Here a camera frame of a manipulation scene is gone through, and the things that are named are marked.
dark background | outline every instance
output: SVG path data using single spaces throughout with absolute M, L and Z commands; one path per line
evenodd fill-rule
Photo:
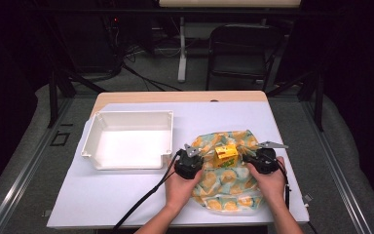
M 68 7 L 73 1 L 26 1 L 26 5 L 35 3 Z M 153 7 L 148 0 L 133 1 L 135 5 L 127 5 L 129 2 L 126 1 L 121 3 L 121 6 L 111 7 Z M 119 48 L 111 45 L 111 38 L 103 30 L 105 21 L 99 18 L 80 19 L 87 20 L 85 24 L 74 24 L 74 20 L 68 22 L 68 16 L 43 20 L 26 15 L 21 10 L 23 4 L 0 0 L 0 175 L 35 111 L 35 91 L 48 83 L 53 72 L 52 61 L 76 72 L 108 73 L 117 68 L 116 55 L 120 52 Z M 81 4 L 96 7 L 100 2 L 87 0 Z M 374 188 L 374 1 L 306 0 L 302 10 L 334 11 L 347 6 L 354 6 L 357 14 L 346 28 L 347 36 L 336 53 L 331 55 L 331 63 L 323 73 L 324 92 L 338 106 L 351 129 L 359 152 L 360 167 Z M 147 19 L 137 19 L 135 25 L 147 29 L 134 31 L 127 24 L 121 28 L 127 34 L 119 36 L 124 37 L 122 40 L 129 35 L 135 39 L 148 39 L 149 23 Z M 338 23 L 340 21 L 296 21 L 281 60 L 277 81 L 286 82 L 317 65 Z M 147 50 L 152 47 L 149 40 L 138 42 Z M 82 56 L 89 50 L 93 52 L 93 57 Z M 55 60 L 48 59 L 48 53 Z

gray carpet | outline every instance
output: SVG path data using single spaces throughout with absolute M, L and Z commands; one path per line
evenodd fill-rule
M 206 74 L 206 58 L 200 55 L 192 55 L 188 59 L 187 81 L 184 84 L 176 81 L 177 57 L 157 56 L 153 59 L 150 56 L 137 55 L 136 62 L 128 62 L 128 64 L 145 77 L 165 82 L 185 91 L 202 90 L 205 87 L 203 77 Z M 97 84 L 109 91 L 147 91 L 142 80 L 126 70 L 114 79 L 97 82 Z M 71 101 L 65 101 L 65 103 L 70 103 L 70 106 L 67 105 L 69 107 L 65 111 L 65 116 L 60 119 L 50 136 L 50 139 L 54 139 L 58 134 L 54 144 L 61 144 L 65 137 L 63 134 L 69 134 L 67 142 L 64 146 L 50 146 L 50 141 L 43 148 L 42 161 L 39 162 L 37 171 L 29 181 L 14 211 L 8 215 L 7 222 L 2 224 L 0 233 L 94 233 L 93 230 L 50 229 L 46 227 L 48 217 L 42 216 L 44 211 L 51 210 L 55 204 L 57 193 L 81 137 L 84 123 L 93 108 L 94 92 L 80 84 L 75 84 L 75 87 L 79 95 Z M 226 80 L 213 82 L 211 88 L 213 90 L 251 90 L 260 87 L 257 84 L 251 85 L 248 81 L 233 83 Z M 43 89 L 37 95 L 40 104 L 36 116 L 7 170 L 0 178 L 0 206 L 24 164 L 35 153 L 34 146 L 36 147 L 40 138 L 47 133 L 48 90 Z M 298 102 L 294 92 L 289 91 L 283 97 L 270 98 L 270 104 L 283 142 L 290 146 L 287 153 L 302 194 L 309 193 L 314 197 L 308 210 L 311 222 L 318 233 L 357 233 L 345 201 L 329 172 L 325 152 L 315 127 L 309 121 L 311 117 L 306 112 L 306 103 Z M 337 108 L 328 98 L 324 101 L 323 111 L 324 134 L 374 233 L 374 192 L 358 167 L 355 142 Z M 303 229 L 306 233 L 313 233 L 307 224 L 303 225 Z M 272 226 L 269 226 L 269 233 L 275 233 Z

person's right hand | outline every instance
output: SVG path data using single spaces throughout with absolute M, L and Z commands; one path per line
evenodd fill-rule
M 281 162 L 280 166 L 284 165 L 284 160 L 281 156 L 278 157 L 278 160 Z M 281 170 L 263 175 L 259 174 L 252 164 L 247 163 L 247 167 L 250 173 L 256 178 L 258 187 L 268 202 L 279 198 L 283 199 L 284 176 Z

chair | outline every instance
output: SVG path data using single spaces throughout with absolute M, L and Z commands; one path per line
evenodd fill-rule
M 275 54 L 283 33 L 268 25 L 227 24 L 215 28 L 209 38 L 206 90 L 211 77 L 263 79 L 266 90 Z

